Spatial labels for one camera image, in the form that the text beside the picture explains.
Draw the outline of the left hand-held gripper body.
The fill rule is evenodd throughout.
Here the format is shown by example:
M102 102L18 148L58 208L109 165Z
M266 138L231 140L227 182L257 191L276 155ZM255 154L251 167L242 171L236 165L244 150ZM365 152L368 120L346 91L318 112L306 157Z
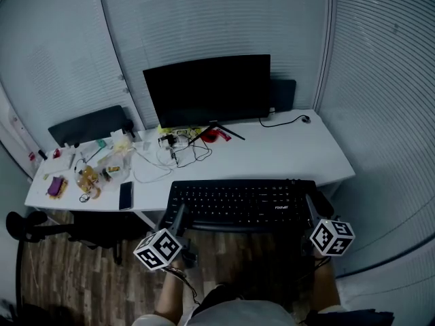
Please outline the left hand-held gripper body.
M148 270L166 268L176 259L182 259L187 268L198 265L198 250L190 239L174 236L168 229L144 238L133 254Z

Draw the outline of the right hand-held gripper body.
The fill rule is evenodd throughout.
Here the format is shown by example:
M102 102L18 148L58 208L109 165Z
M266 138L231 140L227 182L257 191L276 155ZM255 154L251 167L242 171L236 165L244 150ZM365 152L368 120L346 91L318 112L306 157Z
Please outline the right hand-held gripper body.
M349 223L331 219L315 219L301 239L302 253L319 257L340 257L355 240Z

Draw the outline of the black keyboard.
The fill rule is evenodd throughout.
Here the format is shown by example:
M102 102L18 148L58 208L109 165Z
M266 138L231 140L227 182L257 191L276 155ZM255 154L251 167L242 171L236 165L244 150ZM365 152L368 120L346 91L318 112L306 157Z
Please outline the black keyboard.
M316 190L300 179L174 181L166 211L188 207L186 228L214 232L274 232L309 229L305 198Z

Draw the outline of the person's left forearm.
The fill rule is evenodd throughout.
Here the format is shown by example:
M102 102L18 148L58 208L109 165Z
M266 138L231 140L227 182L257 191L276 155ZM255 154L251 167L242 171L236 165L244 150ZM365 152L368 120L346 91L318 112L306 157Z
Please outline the person's left forearm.
M166 273L154 314L177 325L183 315L184 282L171 273Z

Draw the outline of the person's right forearm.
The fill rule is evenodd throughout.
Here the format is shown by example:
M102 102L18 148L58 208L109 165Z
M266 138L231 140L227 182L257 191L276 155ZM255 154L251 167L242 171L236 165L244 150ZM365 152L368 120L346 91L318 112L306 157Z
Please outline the person's right forearm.
M341 304L338 289L336 287L334 268L330 263L330 257L320 257L315 254L319 263L315 265L313 278L313 294L311 308L318 312L329 307Z

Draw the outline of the black smartphone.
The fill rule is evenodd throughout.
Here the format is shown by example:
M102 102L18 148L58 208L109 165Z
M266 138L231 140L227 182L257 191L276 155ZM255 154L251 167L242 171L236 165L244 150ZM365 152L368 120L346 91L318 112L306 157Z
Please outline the black smartphone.
M120 185L119 210L126 211L133 206L133 182L129 181Z

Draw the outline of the black office chair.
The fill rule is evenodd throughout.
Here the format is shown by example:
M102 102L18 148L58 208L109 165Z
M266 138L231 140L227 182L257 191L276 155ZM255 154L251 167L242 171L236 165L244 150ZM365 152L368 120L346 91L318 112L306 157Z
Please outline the black office chair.
M48 215L45 212L35 211L27 217L10 212L6 217L6 228L12 238L34 243L48 236L68 234L70 242L80 242L89 249L111 249L117 265L122 263L122 243L142 238L151 230L146 222L131 212L73 211L72 214L72 223L46 225Z

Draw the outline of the clear plastic bag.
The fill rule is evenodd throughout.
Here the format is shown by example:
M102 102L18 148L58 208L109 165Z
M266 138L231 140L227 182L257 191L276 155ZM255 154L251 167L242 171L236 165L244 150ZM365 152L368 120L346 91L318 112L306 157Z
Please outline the clear plastic bag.
M112 145L105 147L97 158L97 174L103 191L114 191L130 175L133 146Z

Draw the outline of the white table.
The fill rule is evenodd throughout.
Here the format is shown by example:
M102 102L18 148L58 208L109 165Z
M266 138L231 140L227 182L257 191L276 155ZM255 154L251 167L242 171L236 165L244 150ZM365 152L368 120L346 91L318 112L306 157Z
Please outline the white table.
M317 186L355 176L345 154L313 110L276 113L265 125L258 121L229 124L242 136L177 153L178 163L158 145L155 129L139 131L128 180L133 182L132 210L163 211L173 181L216 179L305 179Z

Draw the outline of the person's dark trousers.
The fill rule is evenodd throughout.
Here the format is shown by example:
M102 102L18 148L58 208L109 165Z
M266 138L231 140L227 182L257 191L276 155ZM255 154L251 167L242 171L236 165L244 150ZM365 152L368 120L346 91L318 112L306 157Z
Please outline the person's dark trousers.
M243 299L235 289L220 283L191 314L186 326L297 326L283 306L268 300Z

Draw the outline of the yellow snack bag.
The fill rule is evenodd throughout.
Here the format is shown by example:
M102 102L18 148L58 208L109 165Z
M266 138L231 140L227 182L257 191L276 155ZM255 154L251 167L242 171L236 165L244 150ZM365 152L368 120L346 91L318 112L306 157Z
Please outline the yellow snack bag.
M166 136L172 134L174 137L187 137L188 139L193 139L197 137L202 131L202 128L162 128L161 125L157 127L158 134L160 136Z

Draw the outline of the person's white shirt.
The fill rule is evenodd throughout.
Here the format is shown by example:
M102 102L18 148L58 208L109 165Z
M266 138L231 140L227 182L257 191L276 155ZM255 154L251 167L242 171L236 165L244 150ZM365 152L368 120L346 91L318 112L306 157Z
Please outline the person's white shirt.
M170 306L183 314L183 298L172 298ZM320 310L323 314L344 313L341 305ZM177 326L170 319L156 314L145 314L134 321L132 326ZM259 300L232 300L217 304L191 316L185 326L297 326L293 316L278 304Z

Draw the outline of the slatted window blind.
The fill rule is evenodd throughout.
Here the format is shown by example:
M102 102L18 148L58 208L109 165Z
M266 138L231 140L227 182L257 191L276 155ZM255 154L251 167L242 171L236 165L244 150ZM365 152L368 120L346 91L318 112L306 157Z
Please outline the slatted window blind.
M336 0L319 114L355 171L332 198L356 235L338 274L435 237L435 0Z
M187 60L270 54L271 75L313 105L327 0L0 0L0 84L43 149L48 129L112 105L158 119L143 78Z

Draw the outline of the purple pouch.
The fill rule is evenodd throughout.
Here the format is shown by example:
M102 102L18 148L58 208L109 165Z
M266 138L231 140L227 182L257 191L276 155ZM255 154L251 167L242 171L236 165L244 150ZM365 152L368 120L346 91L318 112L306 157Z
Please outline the purple pouch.
M51 198L60 198L67 186L67 180L64 177L53 177L52 182L47 190L47 195Z

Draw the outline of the black computer monitor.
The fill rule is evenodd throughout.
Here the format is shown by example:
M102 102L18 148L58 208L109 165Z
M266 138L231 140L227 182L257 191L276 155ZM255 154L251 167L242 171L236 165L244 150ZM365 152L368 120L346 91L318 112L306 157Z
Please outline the black computer monitor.
M213 128L269 114L268 54L179 62L146 69L143 76L161 128Z

